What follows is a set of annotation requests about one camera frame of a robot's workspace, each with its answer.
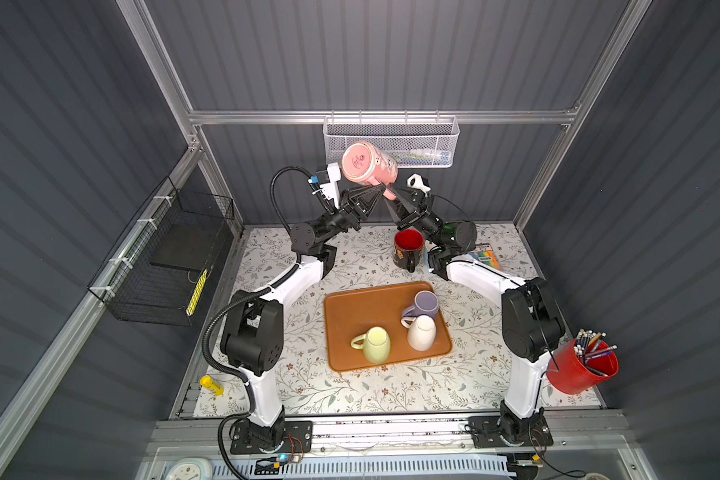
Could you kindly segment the markers in white basket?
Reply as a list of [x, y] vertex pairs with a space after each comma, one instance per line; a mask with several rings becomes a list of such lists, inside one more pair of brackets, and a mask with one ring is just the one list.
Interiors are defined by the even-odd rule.
[[413, 149], [393, 152], [391, 156], [400, 168], [448, 168], [452, 165], [452, 152], [438, 149]]

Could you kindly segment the pink mug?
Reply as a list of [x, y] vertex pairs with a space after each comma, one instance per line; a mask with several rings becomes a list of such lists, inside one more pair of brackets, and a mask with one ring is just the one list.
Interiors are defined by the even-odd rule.
[[388, 187], [398, 177], [396, 160], [375, 145], [367, 141], [358, 141], [344, 152], [340, 167], [343, 176], [360, 185], [386, 186], [383, 196], [396, 200], [396, 195]]

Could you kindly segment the black mug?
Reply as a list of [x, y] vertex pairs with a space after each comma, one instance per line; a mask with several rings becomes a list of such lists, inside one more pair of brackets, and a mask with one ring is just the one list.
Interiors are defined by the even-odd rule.
[[424, 236], [415, 229], [399, 231], [394, 236], [394, 264], [410, 273], [416, 270], [425, 245]]

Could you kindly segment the yellow marker in basket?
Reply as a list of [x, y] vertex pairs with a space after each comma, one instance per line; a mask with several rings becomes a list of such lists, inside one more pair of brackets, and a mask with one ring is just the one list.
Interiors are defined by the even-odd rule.
[[194, 282], [194, 289], [185, 309], [185, 314], [187, 317], [192, 317], [194, 315], [200, 302], [204, 286], [207, 281], [207, 277], [208, 270], [204, 269], [202, 273], [198, 276], [198, 279]]

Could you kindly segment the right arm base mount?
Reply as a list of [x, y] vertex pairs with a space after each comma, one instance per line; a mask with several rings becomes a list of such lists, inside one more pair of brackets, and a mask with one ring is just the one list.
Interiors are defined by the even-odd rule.
[[534, 447], [554, 444], [551, 430], [540, 407], [528, 418], [520, 418], [504, 403], [498, 414], [471, 416], [464, 427], [476, 448]]

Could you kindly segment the white mug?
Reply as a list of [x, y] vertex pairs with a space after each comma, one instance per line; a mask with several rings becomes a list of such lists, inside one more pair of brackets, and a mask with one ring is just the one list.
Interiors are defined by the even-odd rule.
[[408, 330], [407, 341], [414, 350], [427, 351], [432, 347], [436, 338], [436, 325], [432, 317], [404, 317], [401, 324]]

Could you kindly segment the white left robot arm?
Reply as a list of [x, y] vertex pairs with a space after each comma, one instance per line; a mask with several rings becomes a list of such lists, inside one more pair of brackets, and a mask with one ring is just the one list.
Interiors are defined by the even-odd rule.
[[204, 333], [204, 357], [209, 366], [243, 382], [253, 425], [275, 429], [283, 422], [283, 405], [271, 371], [283, 351], [286, 311], [333, 268], [337, 249], [328, 241], [358, 230], [383, 192], [382, 185], [362, 186], [343, 191], [338, 206], [323, 200], [323, 215], [286, 230], [296, 254], [294, 264], [257, 291], [235, 292], [214, 315]]

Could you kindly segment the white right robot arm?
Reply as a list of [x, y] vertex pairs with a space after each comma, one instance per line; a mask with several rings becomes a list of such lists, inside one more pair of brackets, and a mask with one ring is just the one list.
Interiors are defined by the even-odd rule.
[[444, 220], [433, 210], [432, 195], [393, 184], [388, 189], [396, 196], [386, 203], [397, 226], [419, 231], [432, 245], [427, 253], [429, 271], [501, 306], [502, 338], [512, 354], [502, 409], [518, 420], [538, 414], [542, 378], [565, 334], [550, 287], [539, 277], [512, 276], [472, 257], [477, 243], [475, 223]]

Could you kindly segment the light green mug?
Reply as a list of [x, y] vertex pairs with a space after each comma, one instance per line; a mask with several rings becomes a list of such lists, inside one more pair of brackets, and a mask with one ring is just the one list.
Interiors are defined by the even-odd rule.
[[350, 346], [361, 350], [365, 359], [371, 364], [382, 364], [389, 358], [391, 340], [384, 328], [374, 326], [364, 334], [353, 338]]

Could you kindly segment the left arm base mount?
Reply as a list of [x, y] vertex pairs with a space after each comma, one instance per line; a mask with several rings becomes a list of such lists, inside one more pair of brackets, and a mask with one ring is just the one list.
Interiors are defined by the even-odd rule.
[[231, 430], [233, 455], [309, 453], [312, 448], [314, 424], [311, 421], [278, 421], [262, 427], [249, 420], [240, 420]]

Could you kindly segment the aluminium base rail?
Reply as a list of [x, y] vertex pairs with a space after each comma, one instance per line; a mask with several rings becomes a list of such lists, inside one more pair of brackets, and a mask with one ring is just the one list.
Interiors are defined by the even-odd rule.
[[[470, 451], [465, 425], [473, 414], [420, 413], [315, 416], [311, 454], [392, 454]], [[635, 441], [626, 417], [614, 409], [563, 409], [545, 412], [555, 450], [619, 449]], [[159, 421], [146, 447], [148, 457], [218, 455], [217, 419]]]

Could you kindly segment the small yellow object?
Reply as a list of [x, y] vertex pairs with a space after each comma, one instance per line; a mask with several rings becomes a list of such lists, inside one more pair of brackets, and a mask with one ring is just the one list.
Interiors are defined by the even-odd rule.
[[216, 380], [214, 377], [212, 377], [210, 375], [204, 375], [199, 380], [199, 384], [203, 388], [212, 392], [214, 396], [222, 396], [225, 392], [224, 386], [218, 380]]

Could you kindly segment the red pencil cup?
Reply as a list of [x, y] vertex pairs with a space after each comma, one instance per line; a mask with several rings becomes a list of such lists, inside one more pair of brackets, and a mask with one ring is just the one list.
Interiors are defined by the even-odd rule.
[[575, 395], [619, 373], [620, 364], [614, 350], [584, 362], [575, 349], [576, 342], [569, 342], [558, 349], [548, 363], [546, 377], [557, 390]]

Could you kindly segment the orange wooden tray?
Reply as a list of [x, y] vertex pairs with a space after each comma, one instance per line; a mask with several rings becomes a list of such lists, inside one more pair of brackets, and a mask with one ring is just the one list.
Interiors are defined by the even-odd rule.
[[438, 312], [434, 315], [434, 341], [427, 350], [417, 350], [408, 341], [409, 329], [402, 323], [404, 310], [414, 305], [417, 294], [434, 291], [425, 281], [333, 293], [323, 303], [328, 363], [336, 372], [374, 367], [370, 360], [372, 337], [385, 340], [389, 355], [384, 365], [423, 360], [451, 352], [453, 342]]

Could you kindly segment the white clock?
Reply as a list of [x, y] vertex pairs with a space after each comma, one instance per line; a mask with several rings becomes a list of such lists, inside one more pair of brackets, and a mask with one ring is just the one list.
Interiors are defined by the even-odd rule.
[[188, 457], [175, 462], [165, 473], [164, 480], [212, 480], [213, 466], [204, 458]]

